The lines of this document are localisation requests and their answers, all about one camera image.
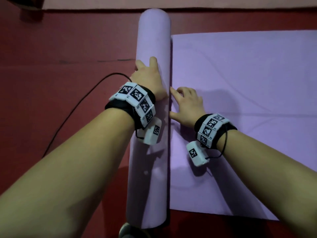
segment shoe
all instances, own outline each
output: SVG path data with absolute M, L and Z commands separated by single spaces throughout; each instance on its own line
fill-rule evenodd
M 119 231 L 119 238 L 151 238 L 151 236 L 146 230 L 125 223 Z

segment red surface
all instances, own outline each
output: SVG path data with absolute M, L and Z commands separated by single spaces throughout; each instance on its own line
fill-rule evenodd
M 317 12 L 169 11 L 172 33 L 316 29 Z M 134 69 L 140 12 L 21 12 L 0 0 L 0 193 L 42 156 L 71 108 L 103 76 Z M 126 80 L 105 80 L 52 148 L 100 113 Z M 125 222 L 128 152 L 83 237 L 117 237 Z M 281 223 L 171 211 L 158 237 L 292 237 Z

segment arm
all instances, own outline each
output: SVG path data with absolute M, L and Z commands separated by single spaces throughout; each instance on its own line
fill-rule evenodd
M 166 96 L 155 58 L 131 79 Z M 103 111 L 0 197 L 0 237 L 80 237 L 134 132 L 128 113 Z
M 202 98 L 192 88 L 171 88 L 171 93 L 179 113 L 170 112 L 170 117 L 194 127 L 206 114 Z M 219 150 L 224 141 L 225 134 L 217 143 Z M 228 131 L 224 157 L 252 193 L 294 232 L 317 236 L 317 172 L 236 130 Z

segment wire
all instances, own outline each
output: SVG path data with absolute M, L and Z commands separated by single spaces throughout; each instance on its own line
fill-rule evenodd
M 226 139 L 224 140 L 224 147 L 220 153 L 220 155 L 218 157 L 207 157 L 206 159 L 218 159 L 220 158 L 223 154 L 224 154 L 224 149 L 226 148 L 227 145 L 227 139 L 228 139 L 228 130 L 227 130 L 227 126 L 224 126 L 226 129 Z
M 46 150 L 45 150 L 45 152 L 44 152 L 42 158 L 44 158 L 44 157 L 46 156 L 46 154 L 47 154 L 47 152 L 49 151 L 51 145 L 53 144 L 54 139 L 56 138 L 58 132 L 59 132 L 59 131 L 61 130 L 61 128 L 64 126 L 64 124 L 65 124 L 66 121 L 69 119 L 69 117 L 72 115 L 72 113 L 76 110 L 76 108 L 78 107 L 78 105 L 79 105 L 102 81 L 104 81 L 106 78 L 108 78 L 108 77 L 110 77 L 110 76 L 112 76 L 112 75 L 122 75 L 122 76 L 125 76 L 130 82 L 132 82 L 131 79 L 130 79 L 127 75 L 125 75 L 125 74 L 123 74 L 123 73 L 111 73 L 111 74 L 105 76 L 103 79 L 101 79 L 88 93 L 85 94 L 85 96 L 83 96 L 83 97 L 81 98 L 81 100 L 79 100 L 79 102 L 75 105 L 75 107 L 72 109 L 72 111 L 70 111 L 70 113 L 69 113 L 69 115 L 67 116 L 67 118 L 64 120 L 64 122 L 61 124 L 61 126 L 58 128 L 58 130 L 57 130 L 56 133 L 54 134 L 54 136 L 53 136 L 52 140 L 50 141 L 49 145 L 47 146 L 47 148 L 46 148 Z M 142 137 L 138 137 L 138 136 L 137 136 L 137 131 L 135 131 L 135 135 L 136 135 L 136 137 L 139 138 L 139 139 L 144 139 L 144 138 L 142 138 Z

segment left arm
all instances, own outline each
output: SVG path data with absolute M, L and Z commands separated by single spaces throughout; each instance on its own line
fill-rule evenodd
M 133 82 L 163 99 L 156 59 L 136 64 Z M 132 117 L 110 108 L 40 160 L 0 196 L 0 237 L 80 237 L 133 132 Z

